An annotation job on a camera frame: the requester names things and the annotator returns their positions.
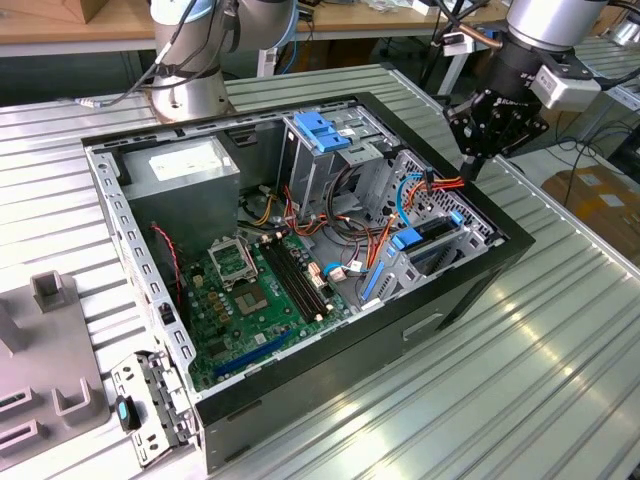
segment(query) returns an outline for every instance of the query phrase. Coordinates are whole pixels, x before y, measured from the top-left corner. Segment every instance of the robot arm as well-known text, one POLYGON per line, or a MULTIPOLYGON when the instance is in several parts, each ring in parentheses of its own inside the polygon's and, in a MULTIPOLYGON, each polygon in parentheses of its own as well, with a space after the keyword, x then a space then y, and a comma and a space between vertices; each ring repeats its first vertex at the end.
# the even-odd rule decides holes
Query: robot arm
POLYGON ((464 178, 474 180, 488 158, 508 155, 546 131, 549 126, 539 115, 543 106, 584 111, 600 91, 640 73, 594 78, 575 57, 573 47, 589 34, 605 6, 607 0, 514 0, 508 30, 501 32, 498 48, 493 45, 475 92, 445 111, 465 155, 464 178))
POLYGON ((165 121, 229 112, 220 53, 282 45, 295 33, 298 17, 295 0, 152 0, 159 57, 189 8, 148 87, 152 106, 165 121))

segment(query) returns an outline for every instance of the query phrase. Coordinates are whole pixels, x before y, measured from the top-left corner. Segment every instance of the desk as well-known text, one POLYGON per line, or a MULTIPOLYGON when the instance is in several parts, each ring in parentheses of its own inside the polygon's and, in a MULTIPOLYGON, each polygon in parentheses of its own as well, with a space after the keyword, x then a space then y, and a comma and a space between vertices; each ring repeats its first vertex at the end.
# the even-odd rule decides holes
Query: desk
MULTIPOLYGON (((239 111, 370 91, 445 158, 460 155, 437 104, 377 65, 227 89, 239 111)), ((113 405, 110 369, 154 343, 78 139, 156 120, 140 94, 98 112, 49 103, 0 119, 0 290, 38 271, 74 276, 113 405)), ((640 272, 505 160, 487 162, 476 183, 535 237, 525 257, 450 328, 216 478, 628 476, 640 459, 640 272)), ((3 478, 201 479, 201 459, 184 447, 141 472, 114 413, 3 478)))
MULTIPOLYGON (((375 38, 430 33, 435 15, 412 9, 379 13, 365 4, 324 4, 315 9, 313 38, 375 38)), ((506 7, 491 4, 469 17, 470 23, 504 19, 506 7)), ((296 38, 309 27, 298 24, 296 38)), ((0 16, 0 57, 155 49, 153 23, 144 0, 110 0, 87 25, 5 11, 0 16)))

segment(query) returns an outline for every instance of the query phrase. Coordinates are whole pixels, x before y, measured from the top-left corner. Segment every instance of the sticker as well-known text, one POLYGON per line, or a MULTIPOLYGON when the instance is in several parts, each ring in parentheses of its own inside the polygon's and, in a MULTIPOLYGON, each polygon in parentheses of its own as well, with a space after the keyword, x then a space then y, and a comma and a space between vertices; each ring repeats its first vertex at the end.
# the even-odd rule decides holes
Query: sticker
POLYGON ((149 166, 161 182, 172 178, 203 172, 222 166, 210 143, 185 148, 179 152, 156 155, 149 160, 149 166))
POLYGON ((624 207, 624 202, 620 200, 616 195, 600 195, 600 198, 604 200, 604 203, 606 203, 610 207, 624 207))
POLYGON ((350 137, 356 134, 356 132, 354 132, 352 128, 344 128, 342 130, 338 130, 338 133, 343 137, 350 137))
POLYGON ((359 262, 358 260, 354 260, 353 262, 351 262, 349 264, 349 266, 347 268, 349 270, 351 270, 352 272, 361 272, 362 271, 362 262, 359 262))
POLYGON ((600 181, 600 179, 591 173, 583 173, 581 175, 578 175, 578 177, 580 178, 580 180, 582 180, 584 183, 586 183, 590 187, 602 185, 602 182, 600 181))

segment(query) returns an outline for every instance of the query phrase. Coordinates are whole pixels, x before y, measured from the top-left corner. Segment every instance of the aluminum table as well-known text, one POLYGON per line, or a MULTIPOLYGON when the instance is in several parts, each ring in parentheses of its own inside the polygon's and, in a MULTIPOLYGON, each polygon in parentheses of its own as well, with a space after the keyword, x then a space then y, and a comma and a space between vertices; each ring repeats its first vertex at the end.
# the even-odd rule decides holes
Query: aluminum table
MULTIPOLYGON (((240 111, 370 91, 446 158, 437 105, 380 66, 228 83, 240 111)), ((109 370, 152 348, 79 138, 152 125, 142 96, 105 111, 0 109, 0 288, 74 275, 109 370)), ((255 446, 218 478, 625 478, 640 460, 640 272, 502 159, 479 187, 535 238, 451 328, 255 446)), ((3 478, 203 478, 193 447, 141 472, 115 414, 3 478)))

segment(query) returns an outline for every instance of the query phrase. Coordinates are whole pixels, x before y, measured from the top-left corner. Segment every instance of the black cable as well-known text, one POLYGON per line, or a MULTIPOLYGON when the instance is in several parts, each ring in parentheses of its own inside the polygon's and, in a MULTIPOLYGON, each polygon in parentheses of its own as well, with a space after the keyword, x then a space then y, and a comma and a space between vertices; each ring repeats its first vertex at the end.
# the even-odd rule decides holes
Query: black cable
MULTIPOLYGON (((456 19, 461 22, 462 20, 464 20, 466 17, 468 17, 469 15, 471 15, 473 12, 475 12, 476 10, 481 9, 482 7, 486 6, 489 4, 491 0, 480 0, 477 3, 474 3, 473 5, 471 5, 470 7, 464 9, 462 12, 460 12, 458 15, 456 15, 456 19)), ((436 45, 439 45, 440 42, 442 41, 442 37, 444 36, 444 34, 448 31, 451 30, 454 27, 453 23, 451 22, 451 20, 449 20, 446 25, 442 28, 442 30, 440 31, 440 33, 436 36, 435 39, 431 39, 432 42, 435 42, 436 45)))
MULTIPOLYGON (((602 133, 604 133, 605 130, 611 128, 612 125, 615 125, 617 122, 619 122, 620 120, 612 120, 611 122, 607 122, 606 124, 604 124, 603 126, 601 126, 592 136, 591 138, 589 138, 588 141, 586 141, 583 146, 582 149, 580 150, 580 152, 578 153, 578 156, 576 157, 576 161, 574 162, 572 168, 571 168, 571 175, 569 176, 569 184, 567 185, 567 193, 564 197, 564 201, 562 202, 562 205, 564 207, 567 206, 567 202, 569 201, 569 196, 571 195, 571 188, 573 187, 573 180, 575 178, 575 173, 576 170, 578 168, 578 163, 580 162, 580 159, 582 158, 582 155, 584 154, 585 150, 587 148, 590 148, 592 144, 594 144, 596 141, 596 137, 602 133)), ((614 135, 616 133, 624 133, 624 132, 612 132, 609 133, 607 135, 614 135)), ((602 165, 602 163, 600 161, 598 161, 595 157, 593 157, 599 164, 602 165)))
MULTIPOLYGON (((185 9, 185 11, 182 13, 182 17, 180 17, 180 20, 178 22, 178 25, 176 26, 176 29, 173 31, 173 34, 171 35, 171 38, 169 39, 169 42, 167 42, 167 45, 169 45, 168 50, 164 53, 160 53, 158 55, 158 57, 160 57, 161 55, 164 56, 167 54, 167 52, 171 49, 171 46, 173 46, 173 44, 175 43, 176 39, 178 38, 178 35, 180 35, 180 32, 182 31, 182 28, 184 27, 185 22, 187 21, 187 17, 189 16, 189 14, 191 13, 191 10, 193 9, 194 5, 196 4, 197 0, 191 0, 191 2, 189 2, 189 5, 187 5, 187 8, 185 9)), ((88 98, 77 98, 74 99, 73 102, 85 106, 85 107, 91 107, 91 108, 106 108, 106 107, 113 107, 114 105, 117 105, 118 103, 122 102, 124 99, 126 99, 127 97, 129 97, 129 95, 131 95, 133 92, 137 91, 142 84, 152 75, 154 75, 156 73, 156 70, 158 69, 160 62, 153 62, 151 64, 151 66, 147 69, 146 72, 144 72, 142 74, 142 76, 138 79, 138 81, 136 83, 134 83, 131 88, 129 88, 129 90, 127 90, 126 92, 124 92, 122 95, 120 95, 119 97, 110 100, 108 102, 102 102, 99 100, 91 100, 88 98)))
POLYGON ((224 33, 222 34, 222 39, 220 40, 220 43, 218 44, 218 47, 216 48, 216 51, 213 55, 211 55, 211 60, 209 60, 209 62, 207 62, 207 64, 202 67, 198 72, 194 73, 193 75, 188 76, 187 78, 185 78, 184 80, 180 80, 179 82, 176 83, 172 83, 171 85, 157 85, 157 86, 153 86, 153 85, 144 85, 141 88, 145 89, 145 90, 171 90, 172 88, 176 88, 176 87, 180 87, 182 85, 185 85, 193 80, 196 80, 198 78, 200 78, 202 75, 204 75, 205 72, 207 72, 208 70, 211 69, 211 67, 213 67, 214 63, 216 62, 217 58, 218 58, 218 53, 220 53, 220 49, 222 48, 222 44, 224 43, 225 39, 227 38, 227 34, 229 33, 229 30, 225 30, 224 33))
POLYGON ((179 65, 173 65, 171 66, 171 68, 173 69, 173 72, 177 72, 182 70, 185 65, 187 65, 191 60, 193 60, 196 55, 200 54, 209 44, 209 39, 211 38, 211 30, 213 29, 213 19, 216 16, 216 10, 215 8, 211 8, 211 18, 209 19, 209 27, 207 28, 207 37, 205 38, 204 42, 202 42, 202 44, 196 49, 194 50, 187 58, 185 58, 179 65))
POLYGON ((640 15, 640 8, 633 3, 625 2, 624 0, 611 0, 608 5, 610 7, 619 7, 624 8, 625 10, 629 10, 630 12, 635 13, 636 15, 640 15))
POLYGON ((566 207, 567 202, 569 201, 569 195, 571 194, 571 187, 573 186, 573 179, 576 174, 576 169, 578 168, 578 162, 580 161, 580 158, 582 157, 582 153, 584 152, 585 148, 587 148, 587 145, 584 145, 582 147, 582 150, 580 150, 580 153, 576 157, 576 161, 573 164, 573 168, 571 168, 571 175, 569 175, 569 185, 567 186, 567 194, 564 196, 564 201, 562 202, 563 207, 566 207))
POLYGON ((444 1, 443 0, 436 0, 436 3, 438 4, 438 7, 440 8, 440 11, 442 13, 444 13, 444 16, 449 19, 449 23, 451 23, 451 25, 454 26, 454 27, 459 27, 460 26, 460 20, 458 20, 456 18, 456 16, 453 14, 453 12, 451 12, 451 10, 449 10, 447 8, 447 6, 444 4, 444 1))

